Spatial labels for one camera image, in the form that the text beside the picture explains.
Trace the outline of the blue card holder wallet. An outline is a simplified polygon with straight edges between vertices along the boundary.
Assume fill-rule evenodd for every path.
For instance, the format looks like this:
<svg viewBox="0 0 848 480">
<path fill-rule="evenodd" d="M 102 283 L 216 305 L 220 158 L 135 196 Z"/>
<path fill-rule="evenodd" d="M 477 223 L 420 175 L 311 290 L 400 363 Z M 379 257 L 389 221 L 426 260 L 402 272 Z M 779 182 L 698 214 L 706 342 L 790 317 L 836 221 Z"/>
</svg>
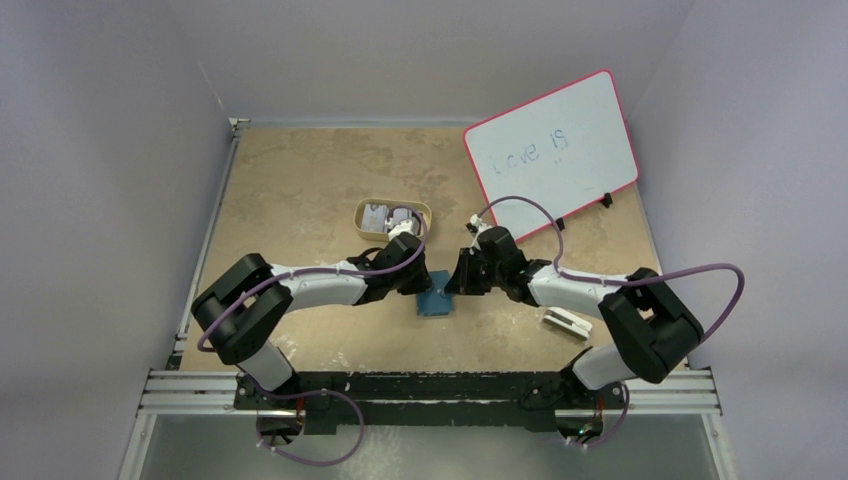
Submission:
<svg viewBox="0 0 848 480">
<path fill-rule="evenodd" d="M 454 311 L 453 296 L 445 292 L 451 274 L 448 270 L 430 271 L 431 287 L 415 295 L 416 314 L 420 317 L 443 317 Z"/>
</svg>

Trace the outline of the credit cards stack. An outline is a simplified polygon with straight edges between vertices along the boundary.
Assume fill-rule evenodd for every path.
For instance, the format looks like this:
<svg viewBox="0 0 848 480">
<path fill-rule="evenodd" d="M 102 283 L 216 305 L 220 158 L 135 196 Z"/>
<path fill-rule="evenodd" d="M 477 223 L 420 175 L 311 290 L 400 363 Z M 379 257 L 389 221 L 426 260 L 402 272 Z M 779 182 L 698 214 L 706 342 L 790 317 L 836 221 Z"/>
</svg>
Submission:
<svg viewBox="0 0 848 480">
<path fill-rule="evenodd" d="M 363 206 L 360 229 L 369 233 L 385 233 L 389 207 L 384 204 L 366 203 Z"/>
</svg>

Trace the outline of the tan oval tray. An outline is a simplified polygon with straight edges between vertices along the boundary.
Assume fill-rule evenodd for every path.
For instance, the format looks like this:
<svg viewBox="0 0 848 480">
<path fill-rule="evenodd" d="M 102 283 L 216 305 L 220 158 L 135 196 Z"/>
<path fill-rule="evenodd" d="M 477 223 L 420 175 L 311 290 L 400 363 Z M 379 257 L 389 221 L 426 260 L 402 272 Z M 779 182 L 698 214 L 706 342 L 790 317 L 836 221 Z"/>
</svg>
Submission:
<svg viewBox="0 0 848 480">
<path fill-rule="evenodd" d="M 402 220 L 413 219 L 410 210 L 414 209 L 430 227 L 432 210 L 425 203 L 406 200 L 366 198 L 357 205 L 353 225 L 357 234 L 369 241 L 386 241 L 389 230 Z"/>
</svg>

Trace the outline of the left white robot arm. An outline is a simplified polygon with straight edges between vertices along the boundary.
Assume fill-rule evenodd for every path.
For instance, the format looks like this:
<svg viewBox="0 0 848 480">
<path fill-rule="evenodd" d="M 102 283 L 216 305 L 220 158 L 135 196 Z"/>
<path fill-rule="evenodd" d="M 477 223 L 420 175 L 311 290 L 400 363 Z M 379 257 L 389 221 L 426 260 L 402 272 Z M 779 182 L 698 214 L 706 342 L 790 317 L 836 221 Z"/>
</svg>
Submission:
<svg viewBox="0 0 848 480">
<path fill-rule="evenodd" d="M 284 409 L 297 399 L 298 382 L 270 336 L 285 314 L 365 305 L 431 285 L 423 241 L 400 233 L 382 248 L 329 266 L 273 266 L 258 253 L 247 254 L 193 301 L 190 312 L 202 329 L 199 350 L 237 366 L 259 385 L 264 401 Z"/>
</svg>

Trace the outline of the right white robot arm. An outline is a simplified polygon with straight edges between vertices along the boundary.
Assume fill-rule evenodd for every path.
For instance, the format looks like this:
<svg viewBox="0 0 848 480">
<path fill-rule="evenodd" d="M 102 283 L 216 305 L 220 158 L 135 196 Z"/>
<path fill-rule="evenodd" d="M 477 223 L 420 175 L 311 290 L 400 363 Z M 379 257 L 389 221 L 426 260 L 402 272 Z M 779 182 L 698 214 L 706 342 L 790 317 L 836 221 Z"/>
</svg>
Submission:
<svg viewBox="0 0 848 480">
<path fill-rule="evenodd" d="M 588 405 L 612 383 L 662 382 L 704 337 L 700 322 L 655 271 L 640 268 L 604 280 L 559 270 L 549 260 L 527 258 L 500 226 L 479 231 L 475 243 L 461 249 L 444 290 L 485 295 L 492 288 L 517 303 L 604 321 L 610 343 L 585 350 L 562 371 L 561 392 L 576 407 Z"/>
</svg>

